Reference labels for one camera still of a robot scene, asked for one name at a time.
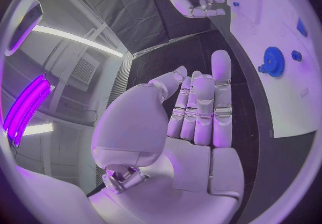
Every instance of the fluorescent light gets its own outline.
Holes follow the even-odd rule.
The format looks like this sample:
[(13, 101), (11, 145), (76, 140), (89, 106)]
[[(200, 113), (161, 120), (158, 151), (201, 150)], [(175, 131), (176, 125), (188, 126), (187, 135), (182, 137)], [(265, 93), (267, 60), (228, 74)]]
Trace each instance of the fluorescent light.
[(54, 29), (54, 28), (51, 28), (51, 27), (38, 26), (38, 25), (35, 26), (33, 28), (33, 30), (38, 31), (38, 32), (43, 32), (43, 33), (46, 33), (46, 34), (50, 34), (50, 35), (57, 35), (57, 36), (60, 36), (62, 38), (67, 38), (67, 39), (73, 40), (75, 42), (86, 44), (88, 46), (97, 48), (97, 49), (105, 51), (107, 53), (119, 56), (121, 58), (123, 57), (123, 55), (121, 53), (119, 53), (118, 51), (115, 51), (115, 50), (113, 50), (113, 49), (111, 49), (109, 47), (106, 47), (106, 46), (102, 46), (101, 44), (95, 43), (95, 42), (93, 42), (91, 40), (88, 40), (86, 38), (82, 38), (82, 37), (80, 37), (78, 35), (73, 35), (73, 34), (58, 30), (58, 29)]
[(53, 125), (51, 123), (43, 124), (43, 125), (28, 126), (25, 129), (24, 136), (41, 134), (41, 133), (46, 133), (51, 131), (53, 131)]

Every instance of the dark floor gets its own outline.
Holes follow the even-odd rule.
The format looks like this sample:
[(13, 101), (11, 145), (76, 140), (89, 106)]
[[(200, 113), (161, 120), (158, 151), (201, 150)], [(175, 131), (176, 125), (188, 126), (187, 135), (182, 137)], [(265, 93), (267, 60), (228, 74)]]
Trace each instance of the dark floor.
[[(218, 30), (205, 32), (173, 44), (158, 48), (133, 60), (128, 89), (147, 83), (152, 78), (175, 70), (184, 65), (188, 75), (199, 70), (211, 74), (211, 55), (224, 49), (231, 58), (231, 89), (233, 102), (233, 142), (232, 147), (239, 154), (245, 174), (245, 194), (241, 207), (231, 223), (236, 223), (249, 199), (257, 172), (259, 137), (254, 103), (250, 96), (244, 73), (228, 43)], [(163, 103), (171, 116), (178, 97), (178, 91)]]

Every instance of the air vent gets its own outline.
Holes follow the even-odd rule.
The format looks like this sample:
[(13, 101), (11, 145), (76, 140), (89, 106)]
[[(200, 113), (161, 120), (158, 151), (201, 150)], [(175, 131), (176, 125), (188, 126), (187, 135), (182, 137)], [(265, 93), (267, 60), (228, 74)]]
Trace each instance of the air vent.
[(89, 85), (98, 65), (98, 61), (85, 53), (83, 57), (79, 59), (71, 76)]

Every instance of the purple light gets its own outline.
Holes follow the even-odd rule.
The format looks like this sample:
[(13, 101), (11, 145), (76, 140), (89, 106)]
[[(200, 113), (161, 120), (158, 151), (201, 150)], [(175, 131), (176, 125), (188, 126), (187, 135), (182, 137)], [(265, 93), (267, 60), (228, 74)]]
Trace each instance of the purple light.
[(21, 138), (25, 132), (25, 129), (29, 123), (29, 121), (31, 120), (31, 118), (33, 117), (33, 115), (35, 114), (36, 110), (39, 108), (39, 106), (42, 104), (42, 102), (48, 97), (48, 95), (51, 93), (50, 91), (50, 87), (47, 88), (47, 90), (45, 90), (36, 100), (36, 102), (33, 104), (33, 106), (31, 107), (31, 109), (27, 112), (25, 118), (23, 119), (23, 122), (21, 123), (18, 131), (17, 131), (17, 135), (14, 138), (14, 145), (16, 147), (19, 146), (20, 142), (21, 142)]
[(38, 18), (33, 24), (31, 24), (31, 26), (23, 33), (23, 35), (19, 38), (17, 43), (13, 46), (12, 50), (10, 50), (10, 54), (13, 54), (19, 48), (19, 46), (21, 46), (21, 44), (24, 42), (24, 40), (30, 34), (32, 29), (38, 24), (39, 20), (40, 20), (40, 18)]
[(35, 102), (38, 100), (40, 95), (44, 93), (46, 90), (50, 90), (50, 84), (47, 80), (42, 80), (41, 83), (22, 102), (16, 114), (14, 115), (14, 118), (12, 118), (12, 121), (8, 128), (8, 137), (11, 140), (14, 140), (16, 133), (21, 123), (23, 122), (24, 118), (31, 110)]
[(45, 74), (42, 74), (41, 76), (37, 77), (17, 98), (17, 100), (11, 107), (7, 117), (5, 118), (5, 121), (3, 124), (4, 130), (8, 129), (14, 115), (16, 114), (17, 110), (20, 108), (21, 104), (26, 100), (29, 94), (44, 80), (44, 78), (45, 78)]

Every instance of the blue gear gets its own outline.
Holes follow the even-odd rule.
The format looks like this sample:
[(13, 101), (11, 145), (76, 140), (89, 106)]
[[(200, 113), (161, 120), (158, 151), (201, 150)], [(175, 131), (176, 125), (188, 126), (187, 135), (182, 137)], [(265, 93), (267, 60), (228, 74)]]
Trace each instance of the blue gear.
[(272, 77), (279, 77), (285, 69), (285, 59), (277, 47), (268, 47), (264, 54), (264, 66), (267, 73)]

